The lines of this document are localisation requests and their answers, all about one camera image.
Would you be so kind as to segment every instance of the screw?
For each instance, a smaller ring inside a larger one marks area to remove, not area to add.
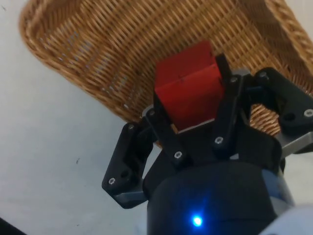
[[[266,79],[266,80],[269,80],[269,77],[268,77],[268,75],[267,75],[266,72],[261,72],[261,73],[259,74],[259,77],[260,77],[260,78],[263,78],[263,79]]]
[[[174,154],[174,158],[179,159],[182,157],[182,152],[178,151]]]
[[[230,82],[231,83],[235,83],[235,82],[237,82],[238,81],[238,78],[237,77],[232,77],[231,79],[230,79]]]
[[[215,143],[216,144],[221,144],[222,142],[223,142],[223,140],[224,140],[224,138],[223,137],[217,137],[216,139],[215,139]]]
[[[306,111],[304,111],[304,116],[308,118],[313,117],[313,109],[307,109]]]
[[[113,185],[115,183],[115,178],[110,178],[109,179],[109,185]]]

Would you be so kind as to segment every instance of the black cylindrical motor housing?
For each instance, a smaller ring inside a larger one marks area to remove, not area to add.
[[[149,200],[148,235],[258,235],[277,217],[264,171],[228,161],[167,178]]]

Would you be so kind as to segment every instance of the white surface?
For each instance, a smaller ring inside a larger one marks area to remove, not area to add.
[[[260,235],[311,235],[313,206],[293,208],[276,219]]]
[[[29,235],[134,234],[145,205],[123,210],[101,189],[123,122],[30,54],[25,2],[0,0],[0,217]],[[289,158],[296,202],[313,202],[312,170],[313,156]]]

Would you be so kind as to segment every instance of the red cube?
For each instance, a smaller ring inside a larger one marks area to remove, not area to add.
[[[210,43],[201,42],[159,62],[155,92],[179,130],[215,118],[224,89]]]

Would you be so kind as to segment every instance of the blue led light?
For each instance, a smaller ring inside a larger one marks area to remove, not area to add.
[[[201,226],[201,224],[202,224],[202,218],[199,217],[199,216],[193,217],[193,223],[194,223],[194,225],[195,225],[196,227]]]

